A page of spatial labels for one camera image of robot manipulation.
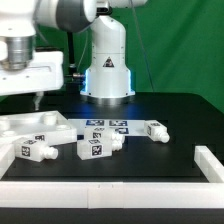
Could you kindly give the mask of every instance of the black cable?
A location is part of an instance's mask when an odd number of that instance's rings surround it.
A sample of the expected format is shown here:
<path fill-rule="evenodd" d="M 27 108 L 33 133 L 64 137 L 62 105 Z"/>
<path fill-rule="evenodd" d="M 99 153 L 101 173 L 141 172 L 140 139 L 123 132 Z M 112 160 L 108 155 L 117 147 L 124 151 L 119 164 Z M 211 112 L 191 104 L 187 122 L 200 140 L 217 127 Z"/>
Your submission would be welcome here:
<path fill-rule="evenodd" d="M 67 32 L 68 39 L 68 56 L 69 56 L 69 75 L 77 72 L 77 68 L 75 65 L 75 52 L 74 52 L 74 41 L 73 34 L 71 32 Z"/>

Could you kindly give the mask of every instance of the qr code sticker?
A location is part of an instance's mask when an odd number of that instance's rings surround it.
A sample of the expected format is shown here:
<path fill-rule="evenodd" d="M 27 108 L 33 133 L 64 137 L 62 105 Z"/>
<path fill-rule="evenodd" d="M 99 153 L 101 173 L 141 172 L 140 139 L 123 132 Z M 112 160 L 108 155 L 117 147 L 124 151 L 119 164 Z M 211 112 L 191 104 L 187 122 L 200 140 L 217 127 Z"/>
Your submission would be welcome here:
<path fill-rule="evenodd" d="M 104 126 L 104 120 L 87 120 L 86 126 Z"/>
<path fill-rule="evenodd" d="M 109 122 L 110 126 L 128 126 L 127 121 L 110 121 Z"/>

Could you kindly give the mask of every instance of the white cylinder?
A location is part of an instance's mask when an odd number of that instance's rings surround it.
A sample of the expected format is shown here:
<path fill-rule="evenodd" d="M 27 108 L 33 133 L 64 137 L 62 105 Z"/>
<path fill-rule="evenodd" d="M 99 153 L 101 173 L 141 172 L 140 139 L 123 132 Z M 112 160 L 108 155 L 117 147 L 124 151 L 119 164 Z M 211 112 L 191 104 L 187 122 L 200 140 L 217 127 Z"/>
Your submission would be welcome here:
<path fill-rule="evenodd" d="M 55 112 L 47 112 L 43 115 L 43 122 L 45 125 L 56 125 L 57 114 Z"/>
<path fill-rule="evenodd" d="M 46 147 L 43 149 L 43 157 L 45 159 L 56 159 L 58 157 L 58 150 L 54 147 Z"/>
<path fill-rule="evenodd" d="M 163 143 L 167 143 L 170 140 L 170 136 L 168 135 L 167 132 L 159 132 L 157 133 L 158 136 L 158 140 L 163 142 Z"/>
<path fill-rule="evenodd" d="M 6 131 L 10 128 L 10 120 L 8 117 L 0 117 L 0 131 Z"/>
<path fill-rule="evenodd" d="M 119 151 L 120 149 L 122 149 L 121 141 L 113 141 L 113 143 L 112 143 L 112 151 Z"/>

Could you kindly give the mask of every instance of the green wall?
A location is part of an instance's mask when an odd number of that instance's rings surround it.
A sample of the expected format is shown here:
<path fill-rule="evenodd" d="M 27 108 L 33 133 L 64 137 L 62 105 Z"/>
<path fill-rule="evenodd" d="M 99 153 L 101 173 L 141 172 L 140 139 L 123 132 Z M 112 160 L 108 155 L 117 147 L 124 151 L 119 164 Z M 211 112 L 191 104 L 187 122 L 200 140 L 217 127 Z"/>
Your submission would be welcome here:
<path fill-rule="evenodd" d="M 136 13 L 155 91 L 196 93 L 224 112 L 224 1 L 149 0 Z M 112 17 L 127 29 L 126 64 L 133 88 L 151 92 L 132 10 L 115 9 Z M 42 31 L 52 45 L 64 49 L 66 68 L 66 34 L 44 27 Z M 74 35 L 77 61 L 86 33 L 90 31 Z M 39 38 L 37 43 L 43 45 Z M 90 64 L 90 49 L 89 42 L 81 71 Z"/>

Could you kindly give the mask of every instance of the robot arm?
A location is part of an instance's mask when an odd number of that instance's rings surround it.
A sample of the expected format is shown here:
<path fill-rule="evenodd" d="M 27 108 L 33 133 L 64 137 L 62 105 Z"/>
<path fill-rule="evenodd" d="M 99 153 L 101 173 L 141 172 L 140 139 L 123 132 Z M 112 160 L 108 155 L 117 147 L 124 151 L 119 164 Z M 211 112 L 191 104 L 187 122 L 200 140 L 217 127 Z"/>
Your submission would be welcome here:
<path fill-rule="evenodd" d="M 27 67 L 33 59 L 35 22 L 80 32 L 96 17 L 97 0 L 1 0 L 0 60 L 7 70 Z"/>
<path fill-rule="evenodd" d="M 97 0 L 42 0 L 37 22 L 68 32 L 81 32 L 96 18 Z"/>
<path fill-rule="evenodd" d="M 60 89 L 63 54 L 34 51 L 35 23 L 81 32 L 96 18 L 97 5 L 98 0 L 1 0 L 0 95 L 42 96 Z"/>

